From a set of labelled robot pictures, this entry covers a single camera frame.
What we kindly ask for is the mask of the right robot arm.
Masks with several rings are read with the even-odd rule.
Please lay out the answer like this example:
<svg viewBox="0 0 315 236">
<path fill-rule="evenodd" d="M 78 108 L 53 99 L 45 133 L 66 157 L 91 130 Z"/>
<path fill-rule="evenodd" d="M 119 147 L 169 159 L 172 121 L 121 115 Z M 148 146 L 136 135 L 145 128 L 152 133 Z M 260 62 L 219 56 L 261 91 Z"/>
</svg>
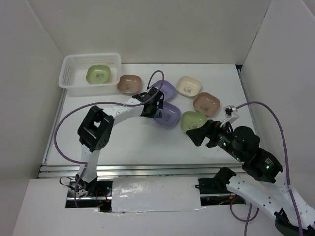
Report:
<svg viewBox="0 0 315 236">
<path fill-rule="evenodd" d="M 228 167 L 222 167 L 214 177 L 215 189 L 233 192 L 253 204 L 274 221 L 284 236 L 313 236 L 315 210 L 289 185 L 286 172 L 271 153 L 260 148 L 260 138 L 245 126 L 231 130 L 218 121 L 208 120 L 202 127 L 187 130 L 196 146 L 209 138 L 206 147 L 220 147 L 242 164 L 242 169 L 269 192 L 247 183 Z"/>
</svg>

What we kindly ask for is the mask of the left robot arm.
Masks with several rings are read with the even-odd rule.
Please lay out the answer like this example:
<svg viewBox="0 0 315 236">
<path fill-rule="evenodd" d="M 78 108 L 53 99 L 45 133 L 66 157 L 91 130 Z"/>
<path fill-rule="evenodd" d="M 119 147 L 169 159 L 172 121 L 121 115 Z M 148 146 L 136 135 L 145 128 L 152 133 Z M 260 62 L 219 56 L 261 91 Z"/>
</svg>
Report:
<svg viewBox="0 0 315 236">
<path fill-rule="evenodd" d="M 156 87 L 132 96 L 127 102 L 107 108 L 92 106 L 78 128 L 81 161 L 76 181 L 80 191 L 92 196 L 97 191 L 100 151 L 109 143 L 115 125 L 133 117 L 161 118 L 164 94 Z"/>
</svg>

